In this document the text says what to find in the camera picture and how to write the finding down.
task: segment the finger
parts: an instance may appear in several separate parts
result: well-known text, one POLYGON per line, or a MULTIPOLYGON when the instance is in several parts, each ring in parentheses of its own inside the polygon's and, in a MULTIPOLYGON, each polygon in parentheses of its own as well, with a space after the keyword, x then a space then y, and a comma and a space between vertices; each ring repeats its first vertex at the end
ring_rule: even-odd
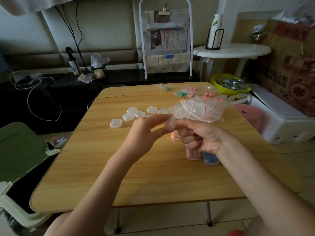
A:
POLYGON ((189 148, 189 149, 191 149, 191 150, 196 150, 196 149, 199 148, 199 146, 201 145, 201 143, 202 143, 202 140, 200 140, 200 141, 193 141, 193 142, 191 142, 191 143, 188 143, 188 144, 186 145, 186 147, 189 148))
POLYGON ((146 120, 149 122, 150 127, 153 128, 162 123, 165 123, 165 121, 171 116, 171 114, 153 114, 150 117, 147 117, 146 120))
POLYGON ((201 139, 202 139, 201 136, 193 135, 193 136, 188 136, 188 137, 182 137, 180 140, 182 143, 188 144, 188 143, 191 143, 193 141, 199 141, 201 139))
POLYGON ((165 128, 165 127, 161 127, 158 130, 155 130, 152 132, 153 138, 156 141, 157 139, 159 139, 160 137, 162 137, 163 135, 170 133, 170 131, 165 128))
POLYGON ((176 128, 178 128, 178 129, 180 129, 182 127, 186 127, 186 128, 191 129, 191 130, 194 130, 194 129, 198 128, 200 126, 200 124, 202 124, 202 122, 182 118, 182 119, 179 119, 178 121, 176 121, 175 124, 176 124, 176 128))
POLYGON ((179 129, 177 129, 177 134, 180 135, 181 137, 188 137, 188 136, 192 136, 195 134, 195 132, 191 129, 188 129, 186 127, 181 127, 179 129))

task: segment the forearm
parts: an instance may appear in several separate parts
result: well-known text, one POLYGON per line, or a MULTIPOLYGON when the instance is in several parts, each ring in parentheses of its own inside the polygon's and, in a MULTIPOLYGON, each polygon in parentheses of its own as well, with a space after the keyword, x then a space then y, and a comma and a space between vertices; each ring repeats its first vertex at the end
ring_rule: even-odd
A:
POLYGON ((267 170, 240 141, 228 139, 217 156, 274 234, 314 234, 313 209, 267 170))
POLYGON ((132 166, 126 161, 126 153, 118 151, 106 164, 104 170, 72 211, 55 235, 85 236, 101 235, 112 204, 124 176, 132 166))

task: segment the paper towel holder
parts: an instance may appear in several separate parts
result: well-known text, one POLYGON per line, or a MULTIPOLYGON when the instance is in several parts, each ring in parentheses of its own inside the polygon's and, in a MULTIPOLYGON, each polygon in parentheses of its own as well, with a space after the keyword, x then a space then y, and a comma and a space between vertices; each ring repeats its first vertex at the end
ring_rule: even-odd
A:
POLYGON ((212 47, 208 47, 208 41, 209 41, 209 37, 210 37, 210 30, 211 30, 211 28, 209 29, 209 33, 208 33, 207 44, 206 44, 206 50, 219 50, 219 49, 221 49, 222 39, 223 39, 223 35, 224 35, 224 28, 218 29, 218 30, 215 31, 215 37, 216 37, 217 31, 219 31, 219 30, 222 30, 222 31, 223 31, 223 32, 222 32, 222 36, 221 36, 220 45, 219 45, 218 47, 214 47, 214 44, 215 44, 215 37, 213 38, 212 47))

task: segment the spray bottle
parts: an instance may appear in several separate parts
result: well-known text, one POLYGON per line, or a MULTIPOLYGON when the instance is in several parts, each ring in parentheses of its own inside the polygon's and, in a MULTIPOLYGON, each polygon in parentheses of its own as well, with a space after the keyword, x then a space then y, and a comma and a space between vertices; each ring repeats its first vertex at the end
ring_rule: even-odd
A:
POLYGON ((65 51, 68 53, 68 56, 69 56, 68 61, 69 61, 69 64, 72 68, 73 74, 76 76, 80 75, 81 72, 80 72, 79 66, 77 64, 77 59, 74 58, 73 55, 71 54, 71 52, 74 53, 73 50, 70 47, 66 47, 65 51))

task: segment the paper towel roll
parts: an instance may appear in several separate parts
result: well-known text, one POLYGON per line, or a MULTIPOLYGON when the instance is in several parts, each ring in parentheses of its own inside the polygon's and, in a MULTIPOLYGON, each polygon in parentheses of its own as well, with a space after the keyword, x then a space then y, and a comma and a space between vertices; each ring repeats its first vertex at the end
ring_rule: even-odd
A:
POLYGON ((223 19, 223 14, 215 14, 215 18, 213 19, 213 22, 212 22, 211 30, 209 33, 209 39, 208 39, 208 43, 206 47, 217 48, 220 46, 222 31, 221 30, 218 31, 216 36, 215 36, 215 32, 216 30, 222 28, 222 19, 223 19))

